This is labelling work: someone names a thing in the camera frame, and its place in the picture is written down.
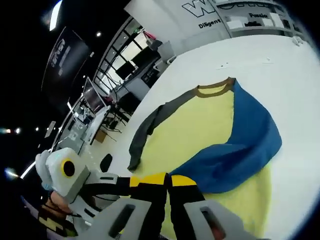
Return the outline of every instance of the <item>shelf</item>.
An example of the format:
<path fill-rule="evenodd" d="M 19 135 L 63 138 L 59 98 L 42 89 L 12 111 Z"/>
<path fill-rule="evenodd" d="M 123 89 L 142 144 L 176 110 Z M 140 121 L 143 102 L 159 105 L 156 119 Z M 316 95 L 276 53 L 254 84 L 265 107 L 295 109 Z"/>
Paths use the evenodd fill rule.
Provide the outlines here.
<path fill-rule="evenodd" d="M 267 1 L 267 0 L 230 0 L 230 1 L 224 1 L 224 2 L 216 2 L 215 5 L 218 7 L 218 6 L 228 5 L 228 4 L 243 4 L 243 3 L 270 4 L 270 5 L 284 8 L 281 4 L 277 2 Z"/>
<path fill-rule="evenodd" d="M 276 27 L 276 26 L 244 26 L 239 28 L 230 29 L 231 32 L 248 31 L 248 30 L 278 30 L 292 33 L 290 29 Z"/>

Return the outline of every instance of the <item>brown collar trim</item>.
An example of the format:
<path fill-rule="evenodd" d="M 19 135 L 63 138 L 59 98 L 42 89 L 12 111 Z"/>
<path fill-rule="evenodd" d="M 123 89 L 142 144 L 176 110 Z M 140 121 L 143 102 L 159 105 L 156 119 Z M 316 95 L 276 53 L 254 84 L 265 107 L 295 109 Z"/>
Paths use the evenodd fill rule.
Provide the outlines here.
<path fill-rule="evenodd" d="M 195 92 L 195 95 L 198 96 L 199 98 L 210 98 L 210 97 L 220 96 L 220 95 L 222 95 L 232 89 L 232 87 L 235 83 L 235 80 L 236 79 L 233 77 L 228 77 L 226 80 L 215 83 L 215 84 L 206 85 L 206 86 L 199 85 L 196 88 L 194 88 L 194 92 Z M 204 94 L 199 91 L 199 89 L 214 89 L 214 88 L 221 87 L 223 85 L 225 85 L 225 87 L 221 91 L 218 91 L 218 92 Z"/>

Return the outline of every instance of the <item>banner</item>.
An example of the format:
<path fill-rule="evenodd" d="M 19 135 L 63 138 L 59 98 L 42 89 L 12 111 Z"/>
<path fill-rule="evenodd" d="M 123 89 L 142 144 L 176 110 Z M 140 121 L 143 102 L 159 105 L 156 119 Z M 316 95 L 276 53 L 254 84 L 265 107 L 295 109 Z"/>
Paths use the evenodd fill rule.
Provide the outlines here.
<path fill-rule="evenodd" d="M 49 56 L 41 85 L 52 105 L 65 113 L 71 87 L 91 51 L 72 30 L 64 28 Z"/>

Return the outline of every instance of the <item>ceiling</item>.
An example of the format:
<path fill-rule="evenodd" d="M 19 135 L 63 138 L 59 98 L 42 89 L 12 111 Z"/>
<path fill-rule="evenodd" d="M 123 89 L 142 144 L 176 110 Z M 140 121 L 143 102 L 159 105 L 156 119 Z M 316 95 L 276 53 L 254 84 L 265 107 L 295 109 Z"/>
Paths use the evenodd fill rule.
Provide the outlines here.
<path fill-rule="evenodd" d="M 6 156 L 4 165 L 20 175 L 35 159 L 35 155 L 49 149 L 63 121 L 54 106 L 41 92 L 41 83 L 49 54 L 60 32 L 67 26 L 74 30 L 94 52 L 81 69 L 70 93 L 79 97 L 84 83 L 83 75 L 93 77 L 96 67 L 109 42 L 119 27 L 129 17 L 123 9 L 129 0 L 63 0 L 56 28 L 49 31 L 44 15 L 56 4 L 56 0 L 44 0 L 36 4 L 27 1 L 12 6 L 14 11 L 5 22 L 9 38 L 4 53 L 7 66 L 2 73 L 2 113 L 0 128 L 21 128 L 21 133 L 0 135 L 0 145 Z M 57 128 L 44 139 L 51 121 Z"/>

